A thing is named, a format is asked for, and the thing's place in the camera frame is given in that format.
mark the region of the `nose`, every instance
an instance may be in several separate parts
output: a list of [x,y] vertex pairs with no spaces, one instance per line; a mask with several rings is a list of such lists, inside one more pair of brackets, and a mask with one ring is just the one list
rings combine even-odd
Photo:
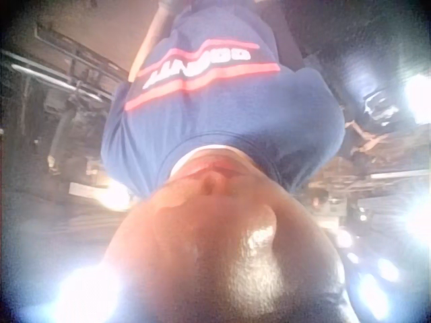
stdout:
[[228,194],[229,173],[226,170],[209,170],[201,175],[202,195]]

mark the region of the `lip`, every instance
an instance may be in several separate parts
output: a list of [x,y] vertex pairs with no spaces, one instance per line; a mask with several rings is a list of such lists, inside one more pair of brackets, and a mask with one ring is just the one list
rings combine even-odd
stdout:
[[192,159],[184,165],[175,175],[175,178],[184,178],[188,176],[196,176],[202,172],[213,171],[221,173],[226,177],[244,175],[248,172],[239,161],[227,156],[220,155],[204,155]]

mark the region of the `blue t-shirt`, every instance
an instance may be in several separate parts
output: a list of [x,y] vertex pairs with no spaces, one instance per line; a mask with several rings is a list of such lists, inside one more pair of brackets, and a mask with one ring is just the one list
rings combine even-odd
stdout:
[[339,149],[343,114],[314,69],[281,66],[271,29],[236,5],[188,11],[116,92],[106,121],[107,172],[137,196],[205,145],[228,145],[292,191]]

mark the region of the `man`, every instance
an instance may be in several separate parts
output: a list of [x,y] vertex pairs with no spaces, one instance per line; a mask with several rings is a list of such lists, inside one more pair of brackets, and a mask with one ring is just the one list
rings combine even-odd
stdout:
[[106,169],[143,201],[104,263],[154,322],[357,322],[335,249],[289,194],[339,149],[336,100],[277,2],[262,17],[284,32],[252,1],[196,0],[161,40],[181,5],[160,2],[106,123]]

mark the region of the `bright light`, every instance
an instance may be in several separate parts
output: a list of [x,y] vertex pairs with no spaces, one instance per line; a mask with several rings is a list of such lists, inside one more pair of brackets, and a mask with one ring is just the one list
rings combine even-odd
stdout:
[[407,218],[407,230],[417,239],[431,245],[431,201],[420,203]]
[[352,235],[346,230],[339,230],[337,233],[337,245],[340,248],[349,248],[353,244]]
[[379,259],[377,262],[378,271],[380,276],[387,281],[397,281],[399,278],[398,268],[387,259]]
[[387,296],[372,275],[368,274],[361,280],[359,296],[377,320],[383,320],[387,317],[389,313]]
[[107,189],[100,190],[96,198],[108,209],[126,211],[131,205],[131,196],[127,187],[112,180]]
[[349,252],[347,254],[347,257],[349,258],[349,260],[354,263],[354,264],[358,264],[359,263],[359,257],[356,256],[353,252]]
[[78,269],[61,284],[55,304],[57,323],[103,323],[117,307],[118,277],[104,266]]
[[423,75],[413,76],[405,85],[405,94],[416,123],[430,123],[431,79]]

